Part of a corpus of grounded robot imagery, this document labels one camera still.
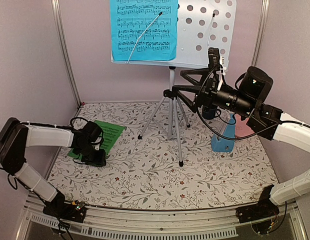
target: floral pattern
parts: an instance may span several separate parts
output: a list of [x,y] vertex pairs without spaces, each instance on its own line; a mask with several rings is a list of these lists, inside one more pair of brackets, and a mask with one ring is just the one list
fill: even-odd
[[[205,209],[255,202],[263,187],[277,182],[258,137],[236,141],[230,153],[213,152],[212,132],[186,107],[191,127],[181,122],[184,167],[179,167],[177,141],[167,140],[155,122],[151,122],[142,140],[137,138],[156,104],[84,105],[80,117],[126,129],[107,156],[105,167],[76,164],[67,156],[69,149],[63,148],[49,182],[69,200],[149,210]],[[168,126],[168,104],[155,118],[162,127]],[[84,124],[78,120],[75,127]],[[209,124],[217,129],[220,121],[215,119]]]

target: white wall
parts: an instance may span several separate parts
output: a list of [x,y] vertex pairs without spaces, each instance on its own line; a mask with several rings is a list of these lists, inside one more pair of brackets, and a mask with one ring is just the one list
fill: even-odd
[[[50,0],[0,0],[0,130],[9,117],[67,124],[76,111]],[[34,148],[28,162],[41,174],[55,148]],[[27,192],[0,171],[0,240],[16,236]]]
[[[262,0],[237,0],[227,79],[236,81],[251,63]],[[168,67],[110,62],[108,0],[60,2],[67,47],[83,101],[158,101],[168,88]],[[179,71],[176,74],[181,81]]]
[[[310,0],[270,1],[258,67],[274,79],[266,100],[310,124]],[[284,143],[263,141],[279,180],[310,168],[310,154]],[[297,199],[310,239],[310,194]]]

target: blue sheet music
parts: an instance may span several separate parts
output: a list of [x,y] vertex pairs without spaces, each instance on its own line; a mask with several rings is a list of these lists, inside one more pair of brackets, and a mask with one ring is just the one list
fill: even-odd
[[169,61],[176,58],[178,0],[110,0],[112,54],[127,61],[137,38],[131,61]]

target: tripod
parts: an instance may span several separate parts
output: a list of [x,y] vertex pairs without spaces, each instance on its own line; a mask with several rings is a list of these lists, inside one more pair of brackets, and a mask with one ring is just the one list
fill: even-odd
[[165,99],[169,98],[168,132],[166,132],[164,129],[163,130],[167,134],[168,140],[172,139],[175,136],[175,134],[173,134],[173,120],[174,120],[174,116],[175,116],[176,135],[177,135],[178,153],[179,153],[179,165],[182,167],[184,165],[184,163],[183,163],[183,157],[182,157],[182,151],[181,151],[180,133],[179,133],[179,124],[180,124],[180,121],[182,121],[182,119],[180,121],[178,120],[177,104],[180,107],[180,110],[182,112],[183,118],[184,118],[184,120],[186,122],[186,126],[188,128],[190,127],[190,124],[188,122],[186,113],[184,111],[184,108],[183,108],[183,106],[181,104],[180,99],[177,98],[177,97],[169,96],[169,93],[172,91],[172,88],[173,88],[173,86],[175,84],[175,69],[176,69],[176,67],[174,67],[174,66],[170,66],[169,67],[169,91],[164,91],[164,97],[160,100],[159,104],[157,105],[155,110],[152,112],[152,114],[149,117],[146,125],[142,129],[141,133],[138,135],[138,139],[142,139],[143,134],[145,133],[145,131],[148,128],[148,126],[149,126],[151,121],[156,122],[153,119],[154,116],[156,115],[156,113],[160,109],[160,107],[163,104],[163,102],[165,101]]

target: vent grille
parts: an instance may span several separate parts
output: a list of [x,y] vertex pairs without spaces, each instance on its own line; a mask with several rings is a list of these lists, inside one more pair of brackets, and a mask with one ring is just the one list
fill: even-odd
[[[33,222],[51,227],[58,228],[58,221],[33,213],[31,220]],[[219,240],[237,237],[236,228],[226,228],[215,231],[198,232],[198,233],[167,233],[167,234],[150,234],[150,233],[125,233],[119,231],[102,230],[96,227],[81,226],[81,230],[75,234],[95,237],[103,240]]]

